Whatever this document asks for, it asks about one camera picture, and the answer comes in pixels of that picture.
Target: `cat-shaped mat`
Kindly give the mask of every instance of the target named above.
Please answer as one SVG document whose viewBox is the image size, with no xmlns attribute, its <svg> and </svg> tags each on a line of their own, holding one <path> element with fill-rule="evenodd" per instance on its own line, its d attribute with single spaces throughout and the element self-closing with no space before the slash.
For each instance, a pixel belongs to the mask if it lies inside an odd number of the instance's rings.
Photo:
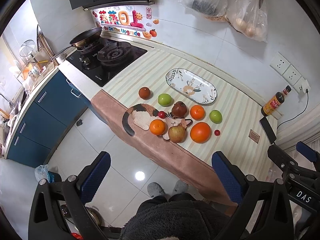
<svg viewBox="0 0 320 240">
<path fill-rule="evenodd" d="M 171 113 L 166 114 L 165 119 L 158 117 L 159 111 L 153 106 L 148 104 L 137 104 L 130 107 L 122 117 L 122 125 L 124 130 L 130 135 L 134 136 L 134 130 L 130 127 L 128 123 L 129 115 L 132 116 L 133 123 L 143 130 L 149 130 L 150 123 L 155 119 L 160 119 L 167 124 L 166 131 L 162 135 L 165 140 L 169 140 L 168 129 L 172 126 L 182 125 L 184 128 L 187 128 L 192 124 L 191 119 L 185 119 L 184 117 L 178 118 L 173 116 Z"/>
</svg>

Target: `soy sauce bottle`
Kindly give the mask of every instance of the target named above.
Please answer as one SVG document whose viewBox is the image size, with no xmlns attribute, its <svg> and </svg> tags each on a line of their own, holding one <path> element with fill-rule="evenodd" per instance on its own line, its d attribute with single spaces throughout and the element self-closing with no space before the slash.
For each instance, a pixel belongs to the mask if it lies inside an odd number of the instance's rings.
<svg viewBox="0 0 320 240">
<path fill-rule="evenodd" d="M 291 91 L 291 87 L 287 86 L 283 91 L 277 92 L 273 98 L 269 100 L 268 103 L 266 103 L 261 108 L 261 113 L 263 116 L 268 116 L 272 114 L 272 112 L 284 102 L 284 98 L 288 95 L 288 93 Z"/>
</svg>

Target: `gray slipper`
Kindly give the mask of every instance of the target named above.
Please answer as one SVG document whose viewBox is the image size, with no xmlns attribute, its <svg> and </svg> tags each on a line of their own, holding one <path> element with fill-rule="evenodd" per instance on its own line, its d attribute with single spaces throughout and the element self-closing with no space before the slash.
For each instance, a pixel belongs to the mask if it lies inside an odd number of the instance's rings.
<svg viewBox="0 0 320 240">
<path fill-rule="evenodd" d="M 187 192 L 189 188 L 189 185 L 182 180 L 178 180 L 176 185 L 173 188 L 172 196 L 180 193 Z"/>
<path fill-rule="evenodd" d="M 151 182 L 148 185 L 147 190 L 151 198 L 158 197 L 165 194 L 163 188 L 156 182 Z"/>
</svg>

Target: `electrical outlet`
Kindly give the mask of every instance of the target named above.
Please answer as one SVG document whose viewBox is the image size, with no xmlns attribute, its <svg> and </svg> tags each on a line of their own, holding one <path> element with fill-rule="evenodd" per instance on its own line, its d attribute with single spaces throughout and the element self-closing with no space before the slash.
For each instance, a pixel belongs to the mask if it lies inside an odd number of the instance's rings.
<svg viewBox="0 0 320 240">
<path fill-rule="evenodd" d="M 291 85 L 294 85 L 301 74 L 292 66 L 292 64 L 287 68 L 287 70 L 282 75 Z"/>
<path fill-rule="evenodd" d="M 273 60 L 270 63 L 270 66 L 273 67 L 277 72 L 282 75 L 287 68 L 289 67 L 290 62 L 286 60 L 279 52 L 275 55 Z"/>
<path fill-rule="evenodd" d="M 298 94 L 302 91 L 302 83 L 305 81 L 303 77 L 300 77 L 297 83 L 294 84 L 293 88 L 298 92 Z"/>
</svg>

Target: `oval plate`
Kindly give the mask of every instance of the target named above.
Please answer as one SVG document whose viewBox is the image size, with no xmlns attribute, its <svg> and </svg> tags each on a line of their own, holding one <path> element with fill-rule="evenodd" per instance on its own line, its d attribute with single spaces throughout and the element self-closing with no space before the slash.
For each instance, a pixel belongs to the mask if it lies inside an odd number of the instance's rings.
<svg viewBox="0 0 320 240">
<path fill-rule="evenodd" d="M 198 104 L 211 104 L 217 98 L 214 85 L 184 68 L 170 70 L 165 79 L 170 87 Z"/>
</svg>

